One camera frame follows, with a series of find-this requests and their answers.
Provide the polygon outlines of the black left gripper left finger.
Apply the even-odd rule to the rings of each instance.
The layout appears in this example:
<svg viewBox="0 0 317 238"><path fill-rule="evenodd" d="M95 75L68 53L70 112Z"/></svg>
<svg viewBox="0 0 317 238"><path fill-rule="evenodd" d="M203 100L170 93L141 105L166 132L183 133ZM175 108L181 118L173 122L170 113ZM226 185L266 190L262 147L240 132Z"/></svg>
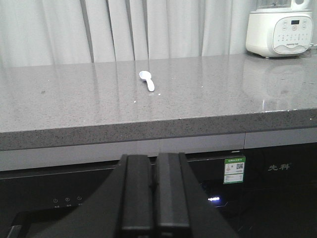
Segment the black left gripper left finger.
<svg viewBox="0 0 317 238"><path fill-rule="evenodd" d="M154 235L152 170L146 155L128 156L121 231L124 238Z"/></svg>

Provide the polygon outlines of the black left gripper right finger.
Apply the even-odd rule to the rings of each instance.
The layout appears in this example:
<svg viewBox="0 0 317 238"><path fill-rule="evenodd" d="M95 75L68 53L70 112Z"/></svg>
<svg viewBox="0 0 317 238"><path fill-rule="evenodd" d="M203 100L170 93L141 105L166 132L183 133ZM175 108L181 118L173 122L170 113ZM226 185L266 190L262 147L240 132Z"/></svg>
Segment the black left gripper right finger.
<svg viewBox="0 0 317 238"><path fill-rule="evenodd" d="M158 238L188 238L190 221L179 156L160 153L156 159L155 222Z"/></svg>

